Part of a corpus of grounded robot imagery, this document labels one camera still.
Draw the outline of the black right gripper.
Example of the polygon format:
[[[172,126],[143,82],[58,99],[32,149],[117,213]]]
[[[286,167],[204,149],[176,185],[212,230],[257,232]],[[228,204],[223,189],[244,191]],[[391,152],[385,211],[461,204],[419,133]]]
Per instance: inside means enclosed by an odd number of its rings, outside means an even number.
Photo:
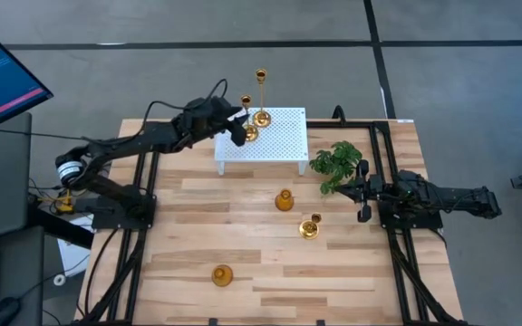
[[[348,197],[353,202],[361,204],[361,209],[357,213],[359,223],[366,223],[372,218],[372,207],[368,204],[369,200],[378,200],[379,194],[382,192],[382,177],[380,175],[372,175],[366,178],[370,171],[369,162],[365,159],[358,163],[356,168],[356,178],[345,184],[341,184],[335,188],[335,192]]]

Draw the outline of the short gold candlestick holder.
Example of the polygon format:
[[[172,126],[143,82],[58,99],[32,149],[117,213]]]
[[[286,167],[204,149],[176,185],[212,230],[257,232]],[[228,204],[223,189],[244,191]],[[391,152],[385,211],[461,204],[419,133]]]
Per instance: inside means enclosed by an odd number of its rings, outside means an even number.
[[[322,216],[319,213],[314,213],[307,220],[304,220],[298,227],[298,232],[303,239],[313,240],[320,232],[319,223],[322,221]]]

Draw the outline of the dark grey desk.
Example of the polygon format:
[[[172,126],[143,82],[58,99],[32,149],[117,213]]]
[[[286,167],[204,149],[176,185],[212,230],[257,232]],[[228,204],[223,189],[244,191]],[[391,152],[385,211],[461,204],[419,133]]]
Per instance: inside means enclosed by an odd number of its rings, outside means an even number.
[[[31,227],[0,236],[0,301],[21,300],[8,326],[42,326],[44,231]]]

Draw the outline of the black desk support bar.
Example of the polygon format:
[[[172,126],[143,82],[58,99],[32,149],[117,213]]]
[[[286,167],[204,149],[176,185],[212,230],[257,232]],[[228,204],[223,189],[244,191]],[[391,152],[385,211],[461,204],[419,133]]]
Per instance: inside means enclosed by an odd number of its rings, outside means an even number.
[[[74,225],[42,210],[29,213],[27,220],[29,226],[41,226],[48,235],[85,249],[92,248],[94,234],[79,225]]]

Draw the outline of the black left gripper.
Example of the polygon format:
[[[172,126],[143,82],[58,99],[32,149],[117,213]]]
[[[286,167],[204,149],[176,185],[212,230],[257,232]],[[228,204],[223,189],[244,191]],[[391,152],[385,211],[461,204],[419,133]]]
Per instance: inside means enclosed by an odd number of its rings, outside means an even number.
[[[231,141],[236,146],[243,146],[247,141],[247,130],[240,123],[247,123],[249,115],[245,113],[237,116],[236,114],[241,110],[241,107],[232,105],[225,98],[214,96],[196,108],[196,130],[197,132],[229,130]]]

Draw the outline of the white paper sheet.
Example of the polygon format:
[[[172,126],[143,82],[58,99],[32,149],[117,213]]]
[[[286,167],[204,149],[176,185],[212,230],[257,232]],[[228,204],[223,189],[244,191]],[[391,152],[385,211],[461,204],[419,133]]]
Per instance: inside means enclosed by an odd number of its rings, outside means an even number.
[[[92,230],[92,215],[80,216],[70,221],[71,224],[81,226],[84,229]],[[62,259],[63,274],[66,277],[73,277],[87,269],[90,250],[80,247],[67,241],[57,240],[60,256]]]

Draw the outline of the green artificial plant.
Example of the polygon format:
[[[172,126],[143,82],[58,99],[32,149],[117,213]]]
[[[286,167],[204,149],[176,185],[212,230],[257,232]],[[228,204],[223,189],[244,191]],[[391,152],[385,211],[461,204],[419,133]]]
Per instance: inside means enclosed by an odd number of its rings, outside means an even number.
[[[324,196],[335,193],[335,189],[341,185],[353,185],[356,169],[363,158],[362,152],[346,140],[335,142],[331,148],[332,151],[318,150],[316,157],[309,161],[314,172],[329,177],[320,186]]]

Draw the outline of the amber glass candle holder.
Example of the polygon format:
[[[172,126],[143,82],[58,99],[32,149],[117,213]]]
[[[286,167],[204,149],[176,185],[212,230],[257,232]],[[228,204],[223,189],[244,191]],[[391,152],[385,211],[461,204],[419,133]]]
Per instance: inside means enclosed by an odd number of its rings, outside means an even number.
[[[233,281],[234,274],[233,270],[226,264],[220,264],[216,266],[211,274],[211,280],[213,284],[218,287],[226,287]]]
[[[282,189],[275,197],[275,207],[280,211],[289,211],[293,208],[295,199],[290,189]]]

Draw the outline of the medium gold candlestick holder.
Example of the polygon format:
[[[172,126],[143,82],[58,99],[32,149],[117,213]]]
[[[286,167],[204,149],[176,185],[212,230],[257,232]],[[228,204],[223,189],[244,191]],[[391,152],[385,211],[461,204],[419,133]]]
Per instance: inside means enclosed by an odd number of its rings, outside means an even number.
[[[252,97],[250,95],[242,95],[240,100],[241,100],[242,107],[246,112],[246,115],[249,115],[249,109],[252,104]],[[250,122],[250,119],[246,119],[245,130],[246,130],[246,141],[247,142],[252,142],[257,139],[258,129],[257,129],[256,125],[254,125]]]

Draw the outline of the tall gold candlestick holder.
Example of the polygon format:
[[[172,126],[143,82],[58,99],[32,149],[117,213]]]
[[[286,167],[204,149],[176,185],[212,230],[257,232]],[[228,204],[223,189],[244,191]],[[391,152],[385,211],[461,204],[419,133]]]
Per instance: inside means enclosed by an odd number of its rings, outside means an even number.
[[[260,104],[259,110],[254,114],[253,122],[259,128],[268,127],[271,123],[271,116],[265,110],[265,81],[266,81],[267,71],[263,68],[259,68],[256,70],[256,80],[259,86],[260,92]]]

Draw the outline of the black computer mouse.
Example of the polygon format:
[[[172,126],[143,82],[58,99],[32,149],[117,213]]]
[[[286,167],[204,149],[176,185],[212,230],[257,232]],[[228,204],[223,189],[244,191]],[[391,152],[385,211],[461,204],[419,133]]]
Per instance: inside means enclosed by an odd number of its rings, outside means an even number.
[[[15,297],[5,297],[0,301],[0,326],[8,326],[21,310],[21,301]]]

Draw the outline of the white perforated metal shelf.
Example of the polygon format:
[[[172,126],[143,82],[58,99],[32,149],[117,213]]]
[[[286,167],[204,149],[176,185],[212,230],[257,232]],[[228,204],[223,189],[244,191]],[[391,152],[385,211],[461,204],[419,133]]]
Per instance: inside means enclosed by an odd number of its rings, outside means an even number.
[[[309,162],[305,108],[267,108],[270,125],[258,128],[257,137],[238,147],[229,131],[215,136],[215,161],[220,176],[226,163],[294,162],[302,176]]]

